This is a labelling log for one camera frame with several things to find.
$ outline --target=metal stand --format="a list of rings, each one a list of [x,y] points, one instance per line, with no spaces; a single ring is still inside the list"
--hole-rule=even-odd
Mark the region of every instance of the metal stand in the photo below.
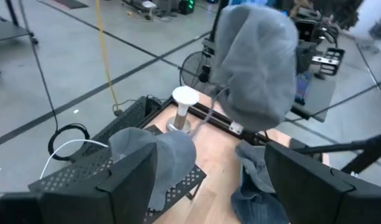
[[[217,24],[218,24],[218,21],[220,19],[220,16],[221,16],[221,11],[223,8],[227,7],[229,4],[229,0],[221,0],[220,1],[220,5],[218,7],[218,11],[217,11],[217,14],[215,15],[215,19],[214,19],[214,23],[213,23],[213,29],[211,30],[211,33],[210,33],[210,41],[211,42],[214,42],[215,40],[215,31],[217,30]]]
[[[351,172],[358,174],[379,160],[381,158],[381,134],[364,141],[348,144],[335,144],[331,146],[304,147],[302,149],[295,149],[295,151],[308,155],[316,153],[356,151],[361,149],[364,150],[363,153],[359,154],[355,159],[344,166],[341,171],[347,174],[350,174]]]
[[[34,37],[34,34],[31,31],[19,26],[11,0],[5,0],[5,3],[9,14],[11,15],[12,21],[8,21],[7,19],[0,16],[0,40],[7,40],[15,37],[30,35],[33,44],[37,45],[39,41],[36,39],[36,37]]]
[[[172,118],[168,119],[167,125],[166,125],[166,128],[167,128],[168,131],[177,131],[178,130],[174,126],[175,119],[176,119],[175,116],[173,116]],[[188,120],[185,120],[184,127],[182,128],[181,131],[183,131],[185,133],[190,133],[191,129],[192,129],[191,122],[189,122]]]

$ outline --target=black perforated metal panel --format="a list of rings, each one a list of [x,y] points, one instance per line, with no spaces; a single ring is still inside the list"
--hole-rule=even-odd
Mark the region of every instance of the black perforated metal panel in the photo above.
[[[169,210],[182,197],[187,195],[198,184],[201,184],[206,174],[197,166],[177,185],[171,187],[166,194],[166,204],[162,211],[148,210],[145,214],[144,223],[152,223],[156,221],[164,212]]]
[[[97,174],[99,171],[112,165],[110,148],[103,148],[87,159],[80,160],[68,167],[64,167],[43,179],[29,185],[32,192],[60,191],[71,187],[78,182]]]
[[[105,129],[100,131],[92,140],[108,144],[109,137],[117,131],[128,127],[135,127],[141,123],[145,119],[145,110],[146,97],[143,96],[125,110],[122,115],[106,126]],[[75,152],[73,158],[76,161],[81,160],[81,158],[87,157],[102,148],[102,146],[88,142]]]
[[[135,113],[136,110],[140,110],[140,108],[140,105],[136,105],[132,112]],[[133,119],[135,123],[135,121],[137,121],[137,119],[139,119],[140,117],[141,115],[132,115],[130,118]],[[138,123],[132,125],[130,123],[127,123],[126,121],[123,121],[125,119],[127,118],[122,116],[116,118],[111,124],[109,124],[108,127],[106,127],[93,139],[95,139],[96,141],[101,141],[101,139],[106,138],[105,143],[107,143],[107,139],[117,131],[123,128],[138,125]],[[155,135],[162,134],[161,130],[159,130],[155,125],[146,128],[146,130],[152,132]],[[50,174],[44,177],[43,179],[30,184],[29,190],[32,192],[61,192],[69,187],[74,187],[75,184],[81,182],[82,180],[85,180],[97,174],[98,172],[109,168],[113,163],[113,161],[110,159],[110,148],[96,148],[96,150],[92,148],[87,148],[87,150],[85,150],[84,152],[88,153],[88,156],[84,156],[83,159],[80,159],[74,164],[60,169],[57,172],[54,172],[53,174]],[[166,204],[162,211],[157,212],[154,210],[148,210],[145,213],[144,223],[154,222],[162,214],[164,214],[164,212],[169,210],[176,202],[178,202],[183,196],[186,195],[191,198],[193,195],[190,195],[189,192],[194,188],[198,189],[198,186],[200,187],[200,184],[202,183],[205,177],[206,174],[197,165],[195,165],[191,172],[188,175],[186,175],[186,177],[184,177],[178,184],[171,187],[167,191]]]

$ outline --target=wire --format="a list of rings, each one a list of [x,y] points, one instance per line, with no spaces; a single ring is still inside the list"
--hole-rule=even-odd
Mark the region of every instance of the wire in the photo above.
[[[229,89],[229,87],[223,88],[221,91],[218,92],[217,95],[215,95],[213,98],[211,98],[211,106],[210,106],[209,112],[207,113],[207,116],[197,124],[196,128],[190,134],[191,138],[194,138],[197,135],[197,133],[200,131],[200,128],[202,127],[202,125],[206,124],[210,120],[210,118],[213,116],[214,105],[215,105],[215,102],[218,100],[218,96],[221,95],[225,90],[228,90],[228,89]]]
[[[158,102],[160,105],[162,105],[163,102],[167,100],[167,99],[160,99],[160,98],[158,98],[158,97],[153,96],[152,94],[148,94],[148,95],[146,95],[146,98],[148,98],[148,99],[152,99],[152,100]]]
[[[362,50],[360,49],[359,44],[355,41],[355,38],[354,38],[354,42],[355,42],[355,44],[356,44],[356,46],[358,48],[358,51],[359,51],[360,56],[362,57],[362,60],[364,61],[365,65],[366,65],[366,67],[367,67],[367,69],[369,71],[370,76],[372,77],[373,82],[377,85],[377,88],[381,92],[381,87],[377,84],[376,76],[373,74],[373,71],[372,71],[369,63],[367,62],[364,53],[362,53]]]
[[[338,48],[339,47],[339,44],[337,42],[337,37],[338,37],[338,33],[334,33],[336,32],[335,30],[333,30],[333,28],[326,28],[326,31],[323,31],[324,34],[325,34],[325,39],[330,43],[330,44],[334,44],[335,45],[335,48]]]
[[[116,97],[115,90],[113,89],[113,85],[111,84],[111,77],[110,77],[110,66],[109,66],[109,60],[108,60],[108,54],[107,54],[107,47],[106,47],[106,41],[105,41],[105,35],[103,33],[103,23],[102,23],[102,16],[101,16],[101,6],[100,6],[100,0],[96,0],[96,16],[98,20],[98,28],[99,28],[99,39],[100,44],[102,48],[102,56],[103,56],[103,63],[105,64],[105,73],[106,77],[108,79],[109,89],[111,91],[111,95],[113,97],[113,100],[115,101],[115,104],[113,107],[116,107],[116,110],[118,111],[118,100]]]
[[[19,7],[20,7],[21,14],[22,14],[22,17],[23,17],[25,29],[28,32],[30,32],[29,22],[27,21],[27,16],[26,16],[26,12],[24,10],[24,5],[23,5],[23,1],[22,0],[19,0]],[[28,36],[29,36],[29,40],[30,40],[30,43],[31,43],[32,52],[33,52],[35,61],[37,63],[37,68],[38,68],[38,70],[40,72],[40,75],[41,75],[42,84],[43,84],[43,86],[45,88],[45,92],[47,93],[48,102],[49,102],[49,105],[50,105],[50,108],[51,108],[51,112],[52,112],[52,114],[54,116],[54,120],[55,120],[55,132],[52,135],[52,137],[49,139],[49,142],[48,142],[48,152],[51,155],[51,157],[53,157],[56,160],[59,160],[59,161],[69,161],[70,160],[70,156],[60,157],[58,155],[55,155],[55,152],[54,152],[54,141],[57,138],[57,136],[59,134],[61,134],[62,132],[66,131],[66,130],[69,130],[69,129],[78,129],[78,130],[80,130],[84,134],[84,138],[85,139],[89,139],[90,138],[90,134],[88,133],[86,127],[84,125],[80,124],[80,123],[68,124],[68,125],[62,127],[61,129],[59,129],[57,114],[56,114],[54,105],[53,105],[52,100],[51,100],[51,96],[50,96],[50,93],[49,93],[47,82],[46,82],[45,77],[44,77],[44,72],[42,71],[42,68],[41,68],[41,63],[40,63],[40,59],[39,59],[38,53],[37,53],[37,51],[35,49],[35,43],[33,42],[33,35],[30,35],[30,33],[29,33]]]
[[[320,111],[318,111],[318,112],[312,114],[311,117],[316,116],[316,115],[318,115],[318,114],[320,114],[320,113],[322,113],[322,112],[325,112],[325,111],[327,111],[327,110],[330,110],[330,109],[332,109],[332,108],[335,108],[335,107],[337,107],[337,106],[339,106],[339,105],[342,105],[342,104],[345,103],[345,102],[348,102],[348,101],[350,101],[350,100],[353,100],[354,98],[357,98],[358,96],[360,96],[360,95],[362,95],[362,94],[364,94],[364,93],[367,93],[368,91],[370,91],[370,90],[372,90],[372,89],[374,89],[374,88],[377,88],[377,87],[380,86],[380,85],[381,85],[381,82],[378,82],[376,85],[372,85],[371,87],[369,87],[369,88],[367,88],[367,89],[364,89],[364,90],[360,91],[359,93],[356,93],[356,94],[354,94],[354,95],[352,95],[352,96],[350,96],[350,97],[348,97],[348,98],[346,98],[346,99],[344,99],[344,100],[342,100],[342,101],[340,101],[340,102],[338,102],[338,103],[335,103],[335,104],[333,104],[333,105],[331,105],[331,106],[328,106],[327,108],[324,108],[324,109],[322,109],[322,110],[320,110]],[[301,121],[301,120],[303,120],[303,119],[304,119],[304,118],[297,118],[297,119],[292,119],[292,120],[286,120],[286,121],[284,121],[284,122],[290,122],[290,123],[293,123],[293,122],[296,122],[296,121]]]
[[[266,131],[264,131],[264,134],[265,134],[265,137],[266,137],[266,140],[267,141],[271,141],[270,137],[268,136],[268,133]]]
[[[91,143],[98,144],[98,145],[103,146],[103,147],[109,147],[109,146],[106,145],[106,144],[103,144],[103,143],[101,143],[101,142],[97,142],[97,141],[94,141],[94,140],[89,140],[89,139],[74,139],[74,140],[70,140],[70,141],[66,142],[65,144],[59,146],[59,148],[57,148],[56,151],[55,151],[54,153],[52,153],[52,155],[49,156],[49,158],[48,158],[48,160],[47,160],[47,163],[45,164],[44,168],[42,169],[42,172],[41,172],[41,175],[40,175],[40,179],[42,178],[42,176],[44,176],[44,172],[45,172],[45,170],[46,170],[46,168],[47,168],[47,166],[48,166],[48,163],[49,163],[49,161],[51,160],[51,158],[53,158],[53,156],[54,156],[54,155],[55,155],[61,148],[63,148],[64,146],[66,146],[66,145],[69,144],[69,143],[72,143],[72,142],[79,142],[79,141],[81,141],[81,142],[91,142]]]
[[[23,6],[22,0],[19,0],[19,7],[21,9],[21,14],[22,14],[22,17],[23,17],[23,22],[24,22],[24,27],[26,28],[26,30],[28,32],[30,32],[29,23],[27,21],[27,16],[26,16],[26,12],[24,11],[24,6]],[[31,49],[33,51],[33,55],[35,57],[35,62],[37,63],[37,68],[39,69],[39,72],[41,74],[42,84],[44,85],[45,92],[47,93],[47,98],[48,98],[49,106],[51,107],[51,111],[52,111],[52,114],[54,116],[55,130],[58,131],[58,129],[59,129],[58,118],[56,116],[54,105],[53,105],[52,100],[51,100],[51,95],[50,95],[49,90],[48,90],[47,82],[45,81],[44,72],[42,71],[42,68],[41,68],[40,58],[39,58],[39,56],[37,54],[37,51],[35,50],[35,45],[33,43],[32,36],[31,35],[28,35],[28,36],[29,36],[29,40],[30,40],[30,43],[31,43]]]
[[[113,110],[113,112],[115,112],[115,107],[120,106],[120,105],[124,105],[124,104],[126,104],[126,103],[128,103],[130,101],[135,102],[136,100],[126,100],[126,101],[124,101],[122,103],[113,104],[113,106],[111,106],[111,109]]]

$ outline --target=metal rod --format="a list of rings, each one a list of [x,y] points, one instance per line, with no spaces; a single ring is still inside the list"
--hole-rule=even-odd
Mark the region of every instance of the metal rod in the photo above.
[[[360,173],[381,158],[381,147],[373,147],[365,150],[355,157],[351,162],[344,166],[341,171],[350,174],[351,172]]]
[[[229,0],[221,0],[220,1],[220,5],[218,7],[217,14],[215,15],[215,19],[214,19],[214,23],[213,23],[213,28],[212,28],[211,33],[210,33],[210,40],[211,40],[211,42],[214,42],[214,40],[215,40],[215,31],[217,30],[217,24],[218,24],[218,21],[219,21],[220,16],[221,16],[221,11],[222,11],[223,8],[228,6],[228,3],[229,3]]]
[[[317,146],[317,147],[304,147],[302,149],[294,149],[296,152],[304,155],[311,155],[316,153],[329,153],[329,152],[345,152],[345,151],[356,151],[361,148],[355,143],[349,144],[336,144],[330,146]]]
[[[186,121],[186,114],[185,116],[181,116],[177,113],[174,119],[174,127],[176,127],[176,129],[178,130],[184,129],[185,121]]]
[[[8,7],[9,14],[11,15],[12,23],[15,26],[19,26],[19,23],[17,21],[17,17],[16,17],[15,10],[14,10],[14,7],[12,5],[11,0],[5,0],[5,3],[6,3],[6,6]]]

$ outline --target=gray fabric cover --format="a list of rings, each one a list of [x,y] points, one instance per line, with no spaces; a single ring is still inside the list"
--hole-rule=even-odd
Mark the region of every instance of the gray fabric cover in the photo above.
[[[252,146],[242,140],[235,152],[256,187],[267,193],[275,193],[264,160],[265,146]]]
[[[228,87],[218,101],[231,119],[256,132],[285,120],[296,94],[297,44],[297,28],[279,11],[254,4],[223,9],[211,81]]]
[[[151,142],[157,145],[158,165],[149,208],[160,211],[166,203],[167,190],[179,183],[195,166],[196,147],[192,138],[183,131],[154,136],[143,129],[126,128],[109,138],[113,161],[116,162]]]

